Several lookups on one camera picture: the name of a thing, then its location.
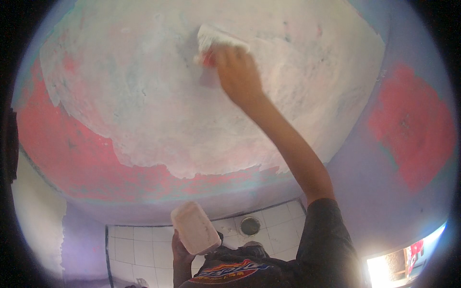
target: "man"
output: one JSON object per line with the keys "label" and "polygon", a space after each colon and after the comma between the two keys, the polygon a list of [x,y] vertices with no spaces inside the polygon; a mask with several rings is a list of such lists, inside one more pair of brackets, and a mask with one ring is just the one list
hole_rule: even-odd
{"label": "man", "polygon": [[220,247],[205,256],[192,277],[194,255],[177,231],[172,239],[174,287],[358,287],[360,264],[330,176],[312,148],[264,95],[251,55],[238,47],[213,51],[223,90],[277,146],[307,196],[308,208],[296,260],[270,258],[257,242],[233,251]]}

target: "dickies logo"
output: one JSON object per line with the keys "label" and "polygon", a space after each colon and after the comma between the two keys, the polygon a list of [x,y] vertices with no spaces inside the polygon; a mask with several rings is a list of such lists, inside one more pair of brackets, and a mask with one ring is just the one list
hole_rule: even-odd
{"label": "dickies logo", "polygon": [[221,264],[214,268],[204,269],[197,277],[189,281],[200,284],[222,284],[245,278],[258,270],[266,270],[269,267],[269,265],[257,264],[245,259],[241,263]]}

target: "tiled floor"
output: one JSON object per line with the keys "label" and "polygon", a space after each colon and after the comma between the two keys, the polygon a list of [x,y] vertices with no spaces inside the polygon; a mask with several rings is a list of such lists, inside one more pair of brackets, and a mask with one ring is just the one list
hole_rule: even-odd
{"label": "tiled floor", "polygon": [[[250,237],[239,230],[240,222],[248,216],[258,218],[261,224],[260,231]],[[257,241],[271,257],[289,261],[296,257],[305,219],[300,202],[292,201],[213,221],[213,226],[223,233],[223,244],[229,248],[237,249],[249,241]],[[145,279],[150,288],[172,288],[173,232],[173,227],[109,226],[108,254],[115,288],[136,283],[137,278]],[[203,256],[196,256],[192,263],[192,276],[204,260]]]}

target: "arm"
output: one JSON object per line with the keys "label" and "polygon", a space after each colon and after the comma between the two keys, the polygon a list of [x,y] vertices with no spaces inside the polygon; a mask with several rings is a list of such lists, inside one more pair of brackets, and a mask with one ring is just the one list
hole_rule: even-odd
{"label": "arm", "polygon": [[191,267],[195,255],[187,252],[179,239],[177,230],[174,231],[171,247],[173,249],[173,287],[178,288],[184,282],[192,278]]}
{"label": "arm", "polygon": [[218,47],[215,53],[224,91],[272,140],[308,203],[320,198],[335,199],[330,176],[320,159],[264,95],[251,55],[227,46]]}

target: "white plastic tub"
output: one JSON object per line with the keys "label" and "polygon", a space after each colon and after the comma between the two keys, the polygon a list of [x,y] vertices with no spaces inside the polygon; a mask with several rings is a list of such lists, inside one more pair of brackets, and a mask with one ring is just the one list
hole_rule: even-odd
{"label": "white plastic tub", "polygon": [[171,212],[173,226],[179,239],[193,255],[205,255],[221,245],[221,239],[202,207],[189,201]]}

